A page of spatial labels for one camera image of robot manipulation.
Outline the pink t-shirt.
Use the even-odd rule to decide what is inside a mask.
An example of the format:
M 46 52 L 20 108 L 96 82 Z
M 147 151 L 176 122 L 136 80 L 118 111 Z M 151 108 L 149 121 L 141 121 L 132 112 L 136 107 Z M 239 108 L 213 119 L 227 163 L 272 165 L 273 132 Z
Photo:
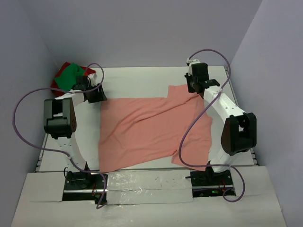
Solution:
M 99 168 L 111 172 L 171 157 L 176 165 L 203 171 L 212 144 L 212 118 L 203 99 L 186 85 L 166 97 L 115 98 L 101 103 Z

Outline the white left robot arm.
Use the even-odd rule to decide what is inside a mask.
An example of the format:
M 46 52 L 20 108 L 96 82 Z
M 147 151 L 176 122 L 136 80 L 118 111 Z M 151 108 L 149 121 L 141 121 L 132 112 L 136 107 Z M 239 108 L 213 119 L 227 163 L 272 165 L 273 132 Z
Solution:
M 81 172 L 76 176 L 75 182 L 84 189 L 92 185 L 93 177 L 87 173 L 88 164 L 80 153 L 75 138 L 75 107 L 84 102 L 91 104 L 107 100 L 97 77 L 95 73 L 78 76 L 70 91 L 60 97 L 44 100 L 44 130 L 59 145 L 57 152 L 65 155 L 68 172 Z

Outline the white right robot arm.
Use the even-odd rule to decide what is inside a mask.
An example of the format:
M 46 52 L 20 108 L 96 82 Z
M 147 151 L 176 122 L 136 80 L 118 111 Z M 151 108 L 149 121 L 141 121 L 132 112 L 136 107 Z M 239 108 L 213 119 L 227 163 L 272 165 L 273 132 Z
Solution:
M 206 100 L 224 122 L 221 148 L 209 162 L 211 170 L 206 172 L 206 181 L 216 185 L 222 173 L 229 169 L 240 153 L 248 152 L 257 143 L 257 119 L 255 114 L 246 113 L 225 93 L 215 79 L 210 79 L 208 65 L 199 60 L 188 60 L 185 74 L 190 93 L 197 93 Z

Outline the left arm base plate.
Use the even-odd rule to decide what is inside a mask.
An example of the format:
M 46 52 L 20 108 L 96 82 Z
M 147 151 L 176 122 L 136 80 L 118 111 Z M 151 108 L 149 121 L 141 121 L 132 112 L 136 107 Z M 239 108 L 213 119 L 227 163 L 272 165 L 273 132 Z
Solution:
M 65 177 L 62 201 L 93 201 L 96 205 L 104 190 L 105 180 L 100 174 L 67 171 Z

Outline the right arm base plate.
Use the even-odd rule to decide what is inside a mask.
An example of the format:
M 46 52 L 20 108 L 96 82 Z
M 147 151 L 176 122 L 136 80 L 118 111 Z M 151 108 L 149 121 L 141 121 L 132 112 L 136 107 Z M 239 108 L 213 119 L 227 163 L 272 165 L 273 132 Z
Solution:
M 191 181 L 194 198 L 234 196 L 233 182 L 229 170 L 215 173 L 211 167 L 205 171 L 191 171 L 186 179 Z

